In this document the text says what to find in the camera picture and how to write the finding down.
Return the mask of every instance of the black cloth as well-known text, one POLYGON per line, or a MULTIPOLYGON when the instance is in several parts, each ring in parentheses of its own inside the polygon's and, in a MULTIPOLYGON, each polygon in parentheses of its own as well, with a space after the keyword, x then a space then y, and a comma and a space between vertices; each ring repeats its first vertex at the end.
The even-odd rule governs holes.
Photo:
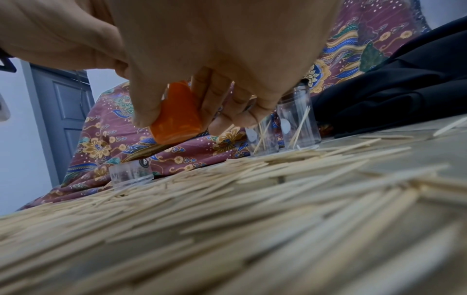
POLYGON ((326 89, 313 98, 313 109, 337 137, 467 113, 467 17, 326 89))

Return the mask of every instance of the floral fabric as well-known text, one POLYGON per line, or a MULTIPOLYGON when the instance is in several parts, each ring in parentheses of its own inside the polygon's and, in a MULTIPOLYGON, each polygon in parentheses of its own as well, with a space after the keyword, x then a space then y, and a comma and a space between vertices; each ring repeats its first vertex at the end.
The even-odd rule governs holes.
MULTIPOLYGON (((320 58, 306 75, 311 93, 363 74, 428 30, 418 0, 345 0, 320 58)), ((132 116, 129 83, 103 93, 86 118, 63 184, 22 209, 109 189, 111 165, 156 144, 148 129, 133 126, 132 116)), ((279 145, 283 145, 277 115, 272 116, 279 145)), ((186 141, 148 161, 157 177, 248 155, 244 129, 234 128, 219 137, 186 141)))

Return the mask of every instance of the batik cloth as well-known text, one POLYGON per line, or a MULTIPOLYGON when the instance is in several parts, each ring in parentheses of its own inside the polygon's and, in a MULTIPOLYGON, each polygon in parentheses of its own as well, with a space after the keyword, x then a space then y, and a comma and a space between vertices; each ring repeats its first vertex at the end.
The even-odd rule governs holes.
MULTIPOLYGON (((311 93, 361 75, 428 30, 418 0, 346 0, 320 58, 306 75, 311 93)), ((124 83, 100 96, 86 118, 63 184, 23 208, 107 190, 109 166, 156 144, 147 128, 131 123, 128 90, 129 83, 124 83)), ((283 145, 280 127, 274 127, 283 145)), ((161 177, 248 155, 245 131, 236 127, 219 137, 186 141, 148 160, 154 176, 161 177)))

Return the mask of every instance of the white label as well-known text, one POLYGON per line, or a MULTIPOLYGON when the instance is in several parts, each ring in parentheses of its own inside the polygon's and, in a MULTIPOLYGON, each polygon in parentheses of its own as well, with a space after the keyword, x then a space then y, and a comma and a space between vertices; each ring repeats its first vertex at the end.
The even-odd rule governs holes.
POLYGON ((253 129, 245 128, 245 133, 251 142, 255 142, 258 139, 258 134, 253 129))
POLYGON ((290 122, 287 119, 281 119, 282 134, 290 132, 290 122))

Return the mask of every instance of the small plastic container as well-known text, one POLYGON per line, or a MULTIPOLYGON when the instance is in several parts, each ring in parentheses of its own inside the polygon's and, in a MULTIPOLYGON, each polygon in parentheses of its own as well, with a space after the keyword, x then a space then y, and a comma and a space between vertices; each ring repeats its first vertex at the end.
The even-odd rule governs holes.
POLYGON ((158 144, 176 144, 203 132, 196 98, 185 81, 171 83, 161 102, 161 114, 149 130, 158 144))
POLYGON ((272 116, 267 116, 253 128, 245 128, 251 156, 264 156, 279 152, 277 137, 272 127, 272 116))
POLYGON ((307 83, 300 82, 276 107, 287 150, 312 147, 321 142, 307 83))
POLYGON ((137 183, 145 184, 154 179, 147 159, 110 166, 108 171, 114 188, 122 188, 137 183))

